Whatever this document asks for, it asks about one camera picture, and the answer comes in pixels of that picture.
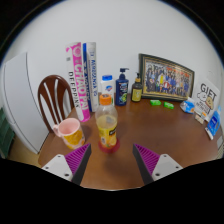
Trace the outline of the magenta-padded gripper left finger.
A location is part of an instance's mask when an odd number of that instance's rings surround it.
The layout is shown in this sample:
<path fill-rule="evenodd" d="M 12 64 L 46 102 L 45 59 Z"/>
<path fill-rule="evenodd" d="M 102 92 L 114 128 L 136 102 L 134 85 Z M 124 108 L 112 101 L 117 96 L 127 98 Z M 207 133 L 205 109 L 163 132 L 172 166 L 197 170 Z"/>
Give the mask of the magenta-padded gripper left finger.
<path fill-rule="evenodd" d="M 43 170 L 59 176 L 65 180 L 80 185 L 91 155 L 91 145 L 85 144 L 67 155 L 57 154 L 46 165 Z"/>

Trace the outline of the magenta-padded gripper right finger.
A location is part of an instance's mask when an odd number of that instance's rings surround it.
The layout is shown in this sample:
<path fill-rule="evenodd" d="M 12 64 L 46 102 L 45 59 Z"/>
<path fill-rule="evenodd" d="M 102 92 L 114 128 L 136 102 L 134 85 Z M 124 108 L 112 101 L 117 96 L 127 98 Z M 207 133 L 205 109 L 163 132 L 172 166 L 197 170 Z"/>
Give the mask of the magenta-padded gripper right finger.
<path fill-rule="evenodd" d="M 168 154 L 157 154 L 139 144 L 133 145 L 133 155 L 145 185 L 182 169 Z"/>

